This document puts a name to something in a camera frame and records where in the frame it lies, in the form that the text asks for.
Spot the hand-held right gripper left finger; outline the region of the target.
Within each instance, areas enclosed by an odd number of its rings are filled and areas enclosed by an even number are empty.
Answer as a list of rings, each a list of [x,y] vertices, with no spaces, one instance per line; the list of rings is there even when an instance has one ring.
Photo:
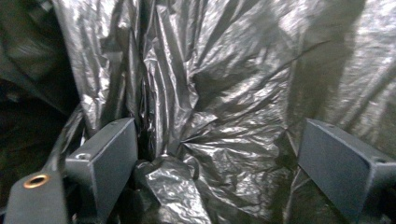
[[[79,220],[107,220],[137,161],[134,119],[110,122],[65,159],[67,176],[78,183]]]

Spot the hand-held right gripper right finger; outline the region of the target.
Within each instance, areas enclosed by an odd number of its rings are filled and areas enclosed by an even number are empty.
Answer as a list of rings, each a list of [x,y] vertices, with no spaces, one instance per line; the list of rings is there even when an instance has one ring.
[[[396,222],[396,160],[358,137],[308,119],[298,164],[350,222]]]

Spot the black garbage bag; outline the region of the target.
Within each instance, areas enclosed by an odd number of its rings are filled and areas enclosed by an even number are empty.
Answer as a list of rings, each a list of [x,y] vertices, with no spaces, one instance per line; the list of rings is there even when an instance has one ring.
[[[396,159],[396,0],[0,0],[0,223],[128,117],[110,224],[348,224],[297,154],[318,119]]]

